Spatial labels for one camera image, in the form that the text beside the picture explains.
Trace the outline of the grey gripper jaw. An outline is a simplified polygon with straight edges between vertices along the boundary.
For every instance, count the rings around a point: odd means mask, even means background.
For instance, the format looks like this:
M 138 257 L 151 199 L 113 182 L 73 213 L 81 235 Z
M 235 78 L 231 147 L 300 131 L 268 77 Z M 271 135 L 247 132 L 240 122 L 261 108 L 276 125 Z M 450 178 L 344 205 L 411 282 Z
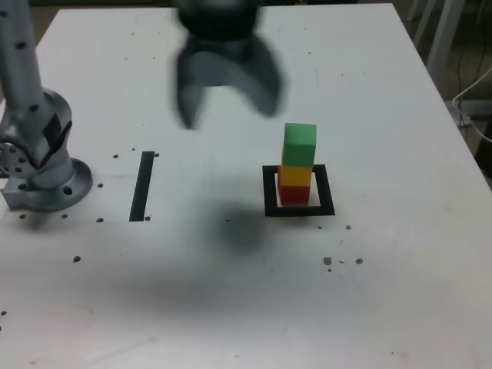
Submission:
M 195 40 L 187 40 L 175 59 L 174 99 L 177 115 L 185 129 L 196 128 L 204 86 L 194 69 L 199 52 Z
M 278 112 L 283 88 L 280 69 L 267 44 L 255 34 L 231 42 L 196 38 L 191 77 L 200 88 L 239 91 L 263 115 Z

